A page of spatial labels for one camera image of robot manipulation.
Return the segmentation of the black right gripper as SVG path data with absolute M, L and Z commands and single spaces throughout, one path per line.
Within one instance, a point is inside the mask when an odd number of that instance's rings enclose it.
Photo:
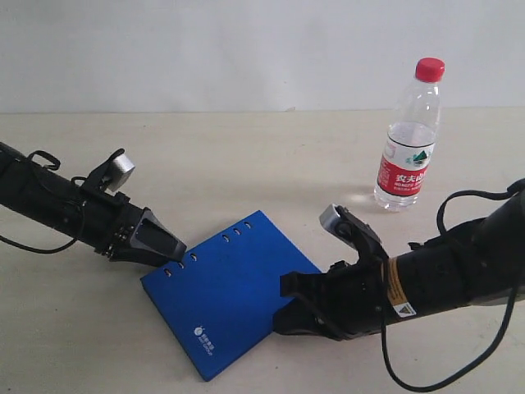
M 387 254 L 369 225 L 357 221 L 358 260 L 333 263 L 324 273 L 291 272 L 280 277 L 280 296 L 291 301 L 272 316 L 272 329 L 283 336 L 354 339 L 380 330 L 383 312 L 381 266 Z

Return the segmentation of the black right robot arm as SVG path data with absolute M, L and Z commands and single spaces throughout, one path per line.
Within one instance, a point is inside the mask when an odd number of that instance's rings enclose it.
M 324 273 L 281 276 L 289 303 L 272 318 L 274 332 L 336 341 L 379 333 L 382 325 L 471 305 L 500 305 L 512 289 L 524 290 L 524 183 L 501 193 L 492 214 L 446 228 L 438 212 L 438 236 L 414 242 L 390 256 L 378 235 L 346 207 L 332 204 L 320 217 L 324 229 L 358 253 Z

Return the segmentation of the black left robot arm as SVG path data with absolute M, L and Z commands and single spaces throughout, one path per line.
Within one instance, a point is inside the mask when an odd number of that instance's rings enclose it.
M 186 245 L 150 208 L 140 208 L 119 191 L 135 166 L 118 149 L 88 176 L 58 175 L 58 158 L 43 150 L 24 155 L 1 145 L 1 204 L 71 239 L 54 249 L 3 242 L 36 254 L 62 252 L 81 242 L 111 261 L 161 267 L 181 262 Z

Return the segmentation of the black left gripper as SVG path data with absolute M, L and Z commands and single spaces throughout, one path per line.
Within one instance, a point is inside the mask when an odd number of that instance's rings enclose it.
M 158 268 L 184 257 L 186 244 L 168 231 L 151 209 L 136 207 L 121 192 L 90 197 L 84 214 L 81 241 L 110 261 Z M 129 237 L 131 248 L 125 248 Z

